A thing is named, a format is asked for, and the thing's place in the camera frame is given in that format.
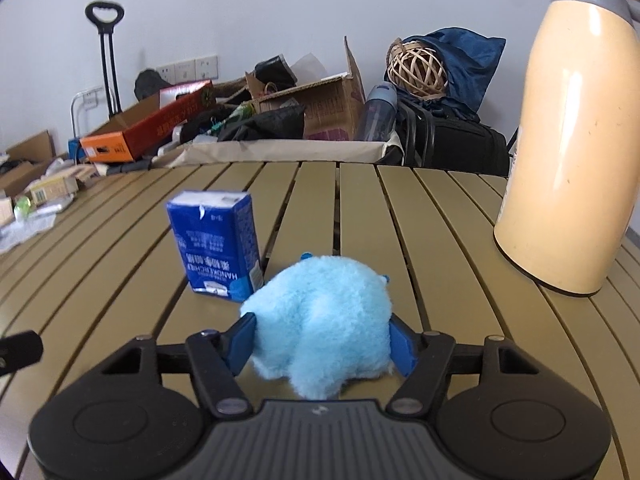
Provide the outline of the blue plush toy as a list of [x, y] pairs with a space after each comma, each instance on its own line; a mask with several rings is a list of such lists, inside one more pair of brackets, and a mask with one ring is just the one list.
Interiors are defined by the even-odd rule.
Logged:
[[351, 380], [388, 374], [390, 279], [341, 256], [303, 256], [243, 302], [256, 318], [252, 362], [306, 400], [338, 396]]

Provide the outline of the blue tissue pack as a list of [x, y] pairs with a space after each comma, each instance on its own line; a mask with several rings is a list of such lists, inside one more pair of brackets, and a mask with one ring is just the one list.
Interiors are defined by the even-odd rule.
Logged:
[[250, 193], [183, 191], [166, 210], [194, 292], [242, 304], [262, 287]]

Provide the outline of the white paper sheet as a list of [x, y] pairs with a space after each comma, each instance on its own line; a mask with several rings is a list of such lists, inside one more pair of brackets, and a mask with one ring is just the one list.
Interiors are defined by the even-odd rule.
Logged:
[[58, 211], [48, 207], [36, 210], [22, 220], [14, 220], [1, 229], [0, 252], [5, 254], [34, 236], [50, 230], [55, 224]]

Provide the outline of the small tan carton box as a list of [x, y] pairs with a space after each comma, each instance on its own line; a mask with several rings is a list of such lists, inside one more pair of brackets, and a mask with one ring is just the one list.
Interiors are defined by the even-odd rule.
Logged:
[[75, 177], [52, 177], [32, 182], [26, 193], [36, 206], [52, 202], [58, 198], [73, 195], [78, 191]]

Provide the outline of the open cardboard boxes left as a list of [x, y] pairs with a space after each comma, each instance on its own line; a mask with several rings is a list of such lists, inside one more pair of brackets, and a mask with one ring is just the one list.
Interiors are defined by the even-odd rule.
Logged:
[[55, 159], [55, 148], [48, 130], [30, 136], [1, 153], [1, 207], [21, 195], [32, 181], [40, 178]]

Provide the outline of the cream yellow thermos jug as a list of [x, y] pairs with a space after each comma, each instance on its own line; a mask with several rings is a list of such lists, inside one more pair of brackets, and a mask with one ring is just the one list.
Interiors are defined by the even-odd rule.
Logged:
[[494, 237], [570, 295], [602, 287], [639, 193], [638, 17], [628, 0], [551, 0], [530, 50]]

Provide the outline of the brown cardboard box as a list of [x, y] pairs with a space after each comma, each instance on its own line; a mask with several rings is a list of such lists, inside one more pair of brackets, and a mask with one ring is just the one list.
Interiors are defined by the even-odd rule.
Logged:
[[366, 96], [356, 58], [344, 37], [347, 70], [308, 84], [272, 91], [254, 74], [246, 73], [250, 101], [256, 113], [288, 105], [305, 107], [304, 138], [310, 140], [352, 141]]

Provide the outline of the orange cardboard box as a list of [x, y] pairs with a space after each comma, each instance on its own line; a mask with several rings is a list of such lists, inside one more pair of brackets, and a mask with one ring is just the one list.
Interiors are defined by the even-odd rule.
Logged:
[[172, 136], [175, 126], [216, 104], [211, 80], [160, 90], [80, 139], [92, 162], [134, 162]]

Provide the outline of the woven rattan ball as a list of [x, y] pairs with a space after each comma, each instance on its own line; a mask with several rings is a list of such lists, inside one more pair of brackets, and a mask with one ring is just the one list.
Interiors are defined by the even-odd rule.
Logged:
[[448, 76], [437, 52], [418, 40], [397, 38], [386, 54], [386, 77], [421, 100], [446, 96]]

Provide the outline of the dark blue cloth bag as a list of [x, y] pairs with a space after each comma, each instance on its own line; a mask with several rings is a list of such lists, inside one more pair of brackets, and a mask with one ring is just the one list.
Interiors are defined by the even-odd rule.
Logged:
[[418, 40], [433, 48], [444, 63], [448, 76], [446, 96], [421, 100], [398, 88], [403, 98], [434, 110], [447, 105], [469, 120], [477, 120], [486, 91], [499, 66], [506, 40], [486, 37], [461, 27], [437, 29], [426, 35], [413, 35], [404, 41]]

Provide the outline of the white wall socket panel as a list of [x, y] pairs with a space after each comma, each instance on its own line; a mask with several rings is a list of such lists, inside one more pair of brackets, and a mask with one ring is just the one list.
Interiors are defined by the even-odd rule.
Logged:
[[192, 60], [180, 61], [158, 66], [157, 73], [168, 84], [185, 84], [206, 79], [218, 78], [218, 56], [209, 55]]

